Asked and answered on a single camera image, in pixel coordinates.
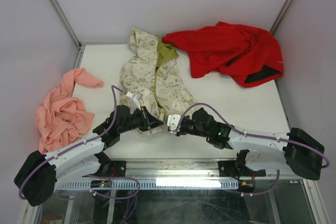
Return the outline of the aluminium corner post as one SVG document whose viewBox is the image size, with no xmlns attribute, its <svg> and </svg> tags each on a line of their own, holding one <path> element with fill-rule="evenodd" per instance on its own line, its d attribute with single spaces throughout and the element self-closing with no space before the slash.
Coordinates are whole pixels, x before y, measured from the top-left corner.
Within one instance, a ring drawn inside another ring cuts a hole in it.
<svg viewBox="0 0 336 224">
<path fill-rule="evenodd" d="M 58 0 L 48 0 L 61 24 L 63 25 L 65 31 L 70 37 L 71 41 L 74 43 L 77 49 L 80 49 L 81 42 L 79 41 L 75 31 L 73 30 L 68 18 L 66 17 L 64 11 L 62 10 Z"/>
<path fill-rule="evenodd" d="M 274 35 L 285 18 L 294 0 L 285 0 L 269 32 Z"/>
</svg>

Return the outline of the right aluminium corner post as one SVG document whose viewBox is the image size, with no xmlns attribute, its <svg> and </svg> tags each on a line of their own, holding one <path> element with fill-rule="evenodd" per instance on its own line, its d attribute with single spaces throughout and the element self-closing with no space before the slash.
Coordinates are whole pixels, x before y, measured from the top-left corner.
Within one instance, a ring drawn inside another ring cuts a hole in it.
<svg viewBox="0 0 336 224">
<path fill-rule="evenodd" d="M 274 35 L 285 18 L 294 0 L 285 0 L 269 32 Z"/>
</svg>

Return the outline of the red garment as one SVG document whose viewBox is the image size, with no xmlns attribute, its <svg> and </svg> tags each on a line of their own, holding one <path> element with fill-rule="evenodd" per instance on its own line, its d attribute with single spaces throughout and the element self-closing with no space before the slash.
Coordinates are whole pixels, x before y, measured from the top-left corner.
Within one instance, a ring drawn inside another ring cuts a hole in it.
<svg viewBox="0 0 336 224">
<path fill-rule="evenodd" d="M 279 42 L 262 28 L 219 22 L 170 33 L 162 41 L 187 52 L 194 79 L 219 72 L 243 88 L 252 88 L 284 73 Z"/>
</svg>

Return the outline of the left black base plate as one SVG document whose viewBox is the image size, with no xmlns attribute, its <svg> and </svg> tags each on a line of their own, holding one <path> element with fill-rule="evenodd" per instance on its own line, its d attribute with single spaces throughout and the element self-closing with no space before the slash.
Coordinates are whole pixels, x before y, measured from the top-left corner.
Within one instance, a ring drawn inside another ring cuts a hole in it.
<svg viewBox="0 0 336 224">
<path fill-rule="evenodd" d="M 110 160 L 103 164 L 100 175 L 102 177 L 125 177 L 127 162 L 119 160 Z"/>
</svg>

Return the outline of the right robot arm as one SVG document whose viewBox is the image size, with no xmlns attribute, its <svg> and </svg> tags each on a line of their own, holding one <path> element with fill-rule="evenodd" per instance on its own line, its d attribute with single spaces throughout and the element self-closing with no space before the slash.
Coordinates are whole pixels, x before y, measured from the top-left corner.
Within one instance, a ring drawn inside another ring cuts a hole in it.
<svg viewBox="0 0 336 224">
<path fill-rule="evenodd" d="M 220 150 L 238 150 L 235 171 L 240 175 L 282 170 L 309 180 L 320 179 L 324 146 L 300 128 L 284 133 L 246 130 L 216 121 L 203 108 L 192 116 L 170 115 L 166 124 L 177 136 L 200 136 Z"/>
</svg>

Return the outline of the aluminium front rail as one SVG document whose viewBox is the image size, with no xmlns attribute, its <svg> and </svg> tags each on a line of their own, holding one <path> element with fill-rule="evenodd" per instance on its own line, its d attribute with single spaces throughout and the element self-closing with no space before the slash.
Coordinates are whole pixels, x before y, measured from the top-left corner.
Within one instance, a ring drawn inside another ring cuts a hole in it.
<svg viewBox="0 0 336 224">
<path fill-rule="evenodd" d="M 30 175 L 30 182 L 47 183 L 53 189 L 56 189 L 68 182 L 82 177 L 100 177 L 102 180 L 109 177 L 102 177 L 99 173 L 103 164 L 110 159 L 99 160 L 96 156 L 90 156 L 75 164 L 57 159 L 53 162 L 47 162 L 45 159 L 35 162 L 27 170 Z M 217 162 L 140 162 L 128 163 L 125 176 L 130 177 L 172 177 L 172 176 L 219 176 Z"/>
</svg>

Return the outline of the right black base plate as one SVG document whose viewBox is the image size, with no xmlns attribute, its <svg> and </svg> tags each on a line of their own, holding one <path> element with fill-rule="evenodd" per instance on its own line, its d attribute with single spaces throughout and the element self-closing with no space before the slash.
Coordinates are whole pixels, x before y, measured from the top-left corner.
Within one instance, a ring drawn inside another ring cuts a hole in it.
<svg viewBox="0 0 336 224">
<path fill-rule="evenodd" d="M 236 167 L 236 161 L 218 161 L 218 171 L 220 177 L 265 177 L 266 171 L 264 169 L 259 171 L 252 171 L 245 165 Z"/>
</svg>

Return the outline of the cream green patterned jacket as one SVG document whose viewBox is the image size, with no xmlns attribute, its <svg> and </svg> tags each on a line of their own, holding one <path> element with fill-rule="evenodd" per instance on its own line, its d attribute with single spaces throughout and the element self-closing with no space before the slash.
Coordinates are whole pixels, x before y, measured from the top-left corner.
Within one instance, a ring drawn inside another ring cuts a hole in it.
<svg viewBox="0 0 336 224">
<path fill-rule="evenodd" d="M 139 104 L 160 120 L 181 115 L 196 103 L 180 76 L 173 45 L 137 28 L 132 28 L 128 45 L 134 55 L 121 68 L 122 90 L 142 94 Z"/>
</svg>

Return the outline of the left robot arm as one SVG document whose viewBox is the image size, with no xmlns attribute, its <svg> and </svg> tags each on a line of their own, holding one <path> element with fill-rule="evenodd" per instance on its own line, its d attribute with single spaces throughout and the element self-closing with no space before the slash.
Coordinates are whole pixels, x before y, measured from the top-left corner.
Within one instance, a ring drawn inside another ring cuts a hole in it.
<svg viewBox="0 0 336 224">
<path fill-rule="evenodd" d="M 38 206 L 51 197 L 62 185 L 87 175 L 104 176 L 109 173 L 111 159 L 105 150 L 117 144 L 122 133 L 150 131 L 164 125 L 163 116 L 154 116 L 142 106 L 131 111 L 119 105 L 92 133 L 59 150 L 29 154 L 14 184 L 20 199 Z"/>
</svg>

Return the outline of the pink garment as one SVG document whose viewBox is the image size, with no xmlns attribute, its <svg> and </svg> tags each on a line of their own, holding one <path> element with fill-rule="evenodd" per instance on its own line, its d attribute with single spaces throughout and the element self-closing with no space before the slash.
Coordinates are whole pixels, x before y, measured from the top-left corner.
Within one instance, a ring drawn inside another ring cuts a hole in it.
<svg viewBox="0 0 336 224">
<path fill-rule="evenodd" d="M 79 140 L 91 129 L 94 114 L 86 111 L 82 100 L 74 97 L 75 85 L 101 87 L 104 82 L 84 68 L 72 69 L 61 79 L 60 86 L 49 91 L 37 108 L 37 127 L 41 134 L 38 150 L 53 152 Z"/>
</svg>

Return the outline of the left aluminium corner post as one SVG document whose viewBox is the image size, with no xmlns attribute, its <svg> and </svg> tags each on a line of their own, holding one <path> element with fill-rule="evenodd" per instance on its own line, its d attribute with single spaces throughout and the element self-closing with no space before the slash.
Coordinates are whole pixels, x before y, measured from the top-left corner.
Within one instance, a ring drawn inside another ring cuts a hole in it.
<svg viewBox="0 0 336 224">
<path fill-rule="evenodd" d="M 75 31 L 73 30 L 68 18 L 66 17 L 64 11 L 62 10 L 58 0 L 48 0 L 61 24 L 63 25 L 65 31 L 70 37 L 71 41 L 74 43 L 77 49 L 80 49 L 81 42 L 79 41 Z"/>
</svg>

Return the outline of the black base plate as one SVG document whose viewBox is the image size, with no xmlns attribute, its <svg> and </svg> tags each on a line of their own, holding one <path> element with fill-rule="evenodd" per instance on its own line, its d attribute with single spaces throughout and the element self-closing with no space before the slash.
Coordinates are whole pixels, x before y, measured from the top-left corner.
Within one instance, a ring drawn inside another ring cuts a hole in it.
<svg viewBox="0 0 336 224">
<path fill-rule="evenodd" d="M 252 171 L 245 165 L 236 167 L 236 161 L 218 161 L 218 171 L 220 177 L 265 177 L 266 171 L 264 169 L 259 171 Z"/>
<path fill-rule="evenodd" d="M 119 160 L 110 160 L 103 164 L 100 175 L 102 177 L 125 177 L 127 162 Z"/>
</svg>

